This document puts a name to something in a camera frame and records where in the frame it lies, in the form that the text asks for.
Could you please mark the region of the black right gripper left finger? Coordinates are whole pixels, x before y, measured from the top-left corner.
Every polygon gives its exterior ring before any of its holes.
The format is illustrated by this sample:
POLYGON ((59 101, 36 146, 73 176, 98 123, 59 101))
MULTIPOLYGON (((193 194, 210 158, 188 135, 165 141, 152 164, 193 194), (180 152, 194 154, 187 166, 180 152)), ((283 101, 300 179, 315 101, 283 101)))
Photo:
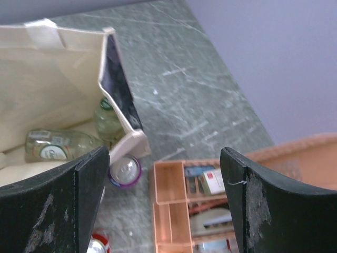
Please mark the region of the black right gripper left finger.
POLYGON ((110 157, 105 146, 1 187, 1 252, 86 252, 110 157))

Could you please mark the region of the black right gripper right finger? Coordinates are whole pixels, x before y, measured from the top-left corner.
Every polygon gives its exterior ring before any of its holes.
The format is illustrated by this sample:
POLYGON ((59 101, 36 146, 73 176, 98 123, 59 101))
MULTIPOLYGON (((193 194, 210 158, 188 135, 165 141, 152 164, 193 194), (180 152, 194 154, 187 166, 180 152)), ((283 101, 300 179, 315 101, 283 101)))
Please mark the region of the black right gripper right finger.
POLYGON ((336 252, 336 191, 312 186, 221 150, 240 252, 336 252))

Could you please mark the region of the clear bottle green cap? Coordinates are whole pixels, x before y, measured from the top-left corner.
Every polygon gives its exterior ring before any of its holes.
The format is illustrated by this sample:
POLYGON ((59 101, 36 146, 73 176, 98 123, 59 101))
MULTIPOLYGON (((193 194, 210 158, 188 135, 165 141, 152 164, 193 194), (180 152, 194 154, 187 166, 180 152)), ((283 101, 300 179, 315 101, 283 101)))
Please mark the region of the clear bottle green cap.
POLYGON ((25 139, 26 158, 35 161, 71 161, 104 145, 104 141, 76 130, 34 129, 25 139))

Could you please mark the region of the cream canvas tote bag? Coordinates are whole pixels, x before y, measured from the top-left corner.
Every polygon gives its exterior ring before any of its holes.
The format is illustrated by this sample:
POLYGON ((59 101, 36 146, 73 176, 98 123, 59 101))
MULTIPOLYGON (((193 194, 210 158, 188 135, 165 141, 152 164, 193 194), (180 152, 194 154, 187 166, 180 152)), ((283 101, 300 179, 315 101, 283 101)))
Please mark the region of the cream canvas tote bag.
POLYGON ((1 26, 1 185, 45 172, 57 162, 24 154, 28 131, 77 129, 95 134, 92 116, 102 98, 125 135, 110 161, 151 153, 123 70, 115 29, 86 31, 48 19, 1 26))

